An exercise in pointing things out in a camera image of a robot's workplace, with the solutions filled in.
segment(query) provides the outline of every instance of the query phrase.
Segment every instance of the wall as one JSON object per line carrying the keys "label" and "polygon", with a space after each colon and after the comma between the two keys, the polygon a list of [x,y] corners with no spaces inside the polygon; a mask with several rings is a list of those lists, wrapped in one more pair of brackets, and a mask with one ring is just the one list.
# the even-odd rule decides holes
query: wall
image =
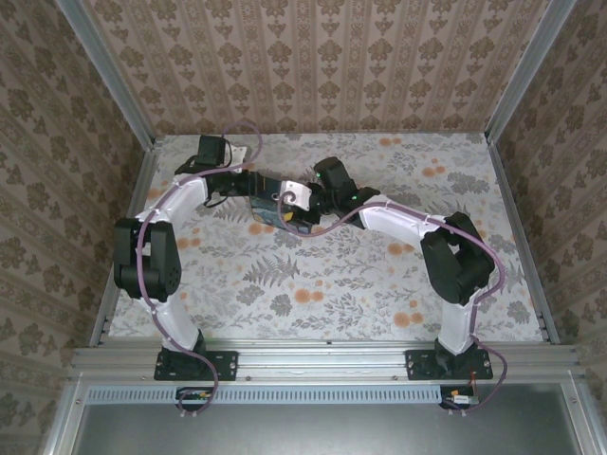
{"label": "wall", "polygon": [[141,154],[54,3],[0,2],[0,453],[51,425]]}
{"label": "wall", "polygon": [[158,135],[482,131],[547,0],[86,0]]}
{"label": "wall", "polygon": [[561,338],[605,414],[606,1],[578,1],[498,147]]}

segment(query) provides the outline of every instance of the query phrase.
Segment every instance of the floral patterned surface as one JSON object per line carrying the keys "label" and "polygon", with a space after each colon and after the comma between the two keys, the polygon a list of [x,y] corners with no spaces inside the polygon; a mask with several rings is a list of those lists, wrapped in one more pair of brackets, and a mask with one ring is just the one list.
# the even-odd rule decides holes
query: floral patterned surface
{"label": "floral patterned surface", "polygon": [[[253,136],[231,136],[254,145]],[[167,136],[148,196],[164,192],[195,154],[198,136]],[[309,181],[335,155],[359,186],[437,214],[468,213],[507,269],[506,289],[480,308],[478,332],[491,340],[541,340],[486,143],[480,134],[265,136],[250,167]],[[324,226],[335,218],[326,217]],[[200,207],[177,233],[183,266],[178,292],[207,337],[434,339],[441,299],[420,253],[373,231],[342,227],[301,239],[256,223],[248,199]],[[144,310],[123,294],[111,336],[151,336]]]}

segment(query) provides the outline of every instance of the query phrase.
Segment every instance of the black mounting bracket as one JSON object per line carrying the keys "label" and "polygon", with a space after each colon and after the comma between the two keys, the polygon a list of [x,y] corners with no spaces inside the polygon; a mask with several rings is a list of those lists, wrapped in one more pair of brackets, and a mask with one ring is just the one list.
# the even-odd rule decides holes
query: black mounting bracket
{"label": "black mounting bracket", "polygon": [[[235,381],[238,373],[237,351],[207,351],[205,340],[199,332],[193,351],[203,355],[217,370],[220,381]],[[201,360],[165,347],[158,353],[156,381],[213,381],[212,372]]]}
{"label": "black mounting bracket", "polygon": [[493,370],[489,354],[476,344],[460,355],[445,350],[438,340],[435,349],[405,351],[407,378],[410,381],[492,379]]}

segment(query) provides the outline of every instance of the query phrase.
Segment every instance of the robotic arm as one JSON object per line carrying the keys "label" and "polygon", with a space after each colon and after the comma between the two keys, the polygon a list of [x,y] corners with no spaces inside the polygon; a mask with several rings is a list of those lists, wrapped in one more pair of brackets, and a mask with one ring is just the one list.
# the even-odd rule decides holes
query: robotic arm
{"label": "robotic arm", "polygon": [[[244,161],[246,148],[232,148],[220,137],[202,136],[198,155],[190,158],[176,173],[217,169],[225,161],[226,150],[230,151],[232,163]],[[437,357],[441,354],[448,358],[437,362],[443,365],[444,370],[449,370],[458,358],[475,351],[470,334],[474,298],[487,286],[494,262],[475,243],[429,222],[430,218],[438,220],[480,241],[468,216],[460,212],[449,217],[426,215],[391,201],[377,190],[359,189],[335,157],[326,158],[314,169],[322,185],[279,181],[241,170],[194,180],[176,177],[173,185],[180,188],[166,193],[168,197],[165,195],[161,209],[148,209],[134,219],[123,218],[117,222],[115,283],[126,290],[131,298],[143,303],[138,285],[136,244],[142,221],[150,216],[151,211],[154,212],[145,232],[146,248],[143,251],[143,280],[153,308],[143,304],[171,338],[163,339],[163,358],[175,357],[177,363],[184,360],[180,358],[184,354],[176,352],[171,341],[188,351],[200,355],[206,353],[202,333],[193,324],[176,294],[181,279],[181,265],[175,233],[181,230],[190,213],[208,201],[214,192],[227,197],[248,196],[257,221],[277,228],[283,228],[285,221],[289,230],[302,234],[309,234],[323,215],[336,214],[341,218],[358,209],[359,212],[346,223],[384,232],[423,253],[431,285],[444,299],[436,350]],[[287,192],[286,204],[279,215],[278,201]]]}

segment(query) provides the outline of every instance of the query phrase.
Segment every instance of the vent grille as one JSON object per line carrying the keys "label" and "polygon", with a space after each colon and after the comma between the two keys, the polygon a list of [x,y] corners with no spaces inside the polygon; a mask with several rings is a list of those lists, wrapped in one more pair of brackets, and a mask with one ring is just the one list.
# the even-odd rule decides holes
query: vent grille
{"label": "vent grille", "polygon": [[[92,386],[87,405],[174,404],[177,386]],[[224,386],[216,404],[412,404],[440,403],[440,386]],[[199,401],[184,400],[184,403]]]}

